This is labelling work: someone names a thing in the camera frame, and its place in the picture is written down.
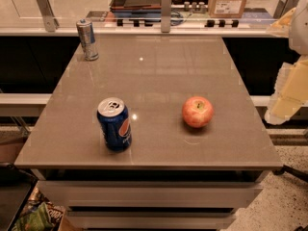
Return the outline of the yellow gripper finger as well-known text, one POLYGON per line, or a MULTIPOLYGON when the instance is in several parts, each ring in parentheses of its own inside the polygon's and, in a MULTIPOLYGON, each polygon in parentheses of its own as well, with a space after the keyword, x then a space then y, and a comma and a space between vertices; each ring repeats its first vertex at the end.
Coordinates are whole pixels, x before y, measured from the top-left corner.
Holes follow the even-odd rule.
POLYGON ((295 8, 287 11, 283 16, 270 24, 267 28, 267 33, 275 37, 291 38, 293 36, 292 18, 294 13, 295 8))
POLYGON ((272 125, 289 121, 307 101, 308 57, 301 56, 294 64, 283 63, 279 69, 265 121, 272 125))

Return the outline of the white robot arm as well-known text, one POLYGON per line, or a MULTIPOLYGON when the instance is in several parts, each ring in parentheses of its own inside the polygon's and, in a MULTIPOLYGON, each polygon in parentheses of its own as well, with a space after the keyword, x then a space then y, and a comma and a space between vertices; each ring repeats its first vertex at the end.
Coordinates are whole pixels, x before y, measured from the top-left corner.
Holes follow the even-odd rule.
POLYGON ((280 67, 265 113, 267 123, 280 125, 308 101, 308 0, 299 0, 268 32, 287 38, 289 47, 300 55, 294 64, 280 67))

